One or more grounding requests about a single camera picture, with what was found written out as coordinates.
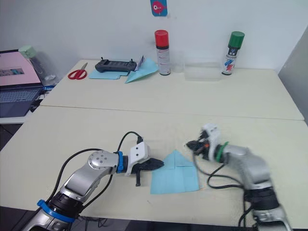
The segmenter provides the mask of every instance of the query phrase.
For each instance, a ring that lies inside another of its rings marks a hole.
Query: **red scissors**
[[[87,76],[87,71],[85,70],[88,63],[84,64],[80,70],[73,71],[68,74],[69,79],[81,80]]]

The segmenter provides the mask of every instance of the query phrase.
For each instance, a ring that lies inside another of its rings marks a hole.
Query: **red cap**
[[[155,42],[157,47],[169,46],[168,32],[165,30],[155,31]]]

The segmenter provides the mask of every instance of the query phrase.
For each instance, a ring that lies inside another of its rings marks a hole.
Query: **plastic bottle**
[[[163,76],[170,74],[169,37],[165,30],[155,31],[155,42],[157,48],[157,61],[159,73]]]
[[[50,71],[50,65],[46,60],[38,56],[32,46],[26,45],[18,50],[26,59],[29,59],[40,81],[44,86],[55,86],[57,84],[56,74]]]
[[[240,31],[233,31],[230,36],[229,44],[228,44],[228,54],[226,55],[225,61],[223,63],[222,74],[229,76],[232,74],[232,70],[235,65],[237,51],[241,48],[242,42],[245,34]]]

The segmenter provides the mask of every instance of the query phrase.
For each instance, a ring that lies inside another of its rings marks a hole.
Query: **laptop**
[[[43,85],[18,50],[0,51],[0,118],[25,116]]]

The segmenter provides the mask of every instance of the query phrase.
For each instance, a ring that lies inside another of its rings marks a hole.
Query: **black floor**
[[[0,126],[0,150],[12,138],[21,125]],[[18,231],[22,224],[31,216],[33,211],[0,207],[0,231]],[[76,220],[72,231],[243,231],[235,227],[192,225],[179,223],[83,218]]]

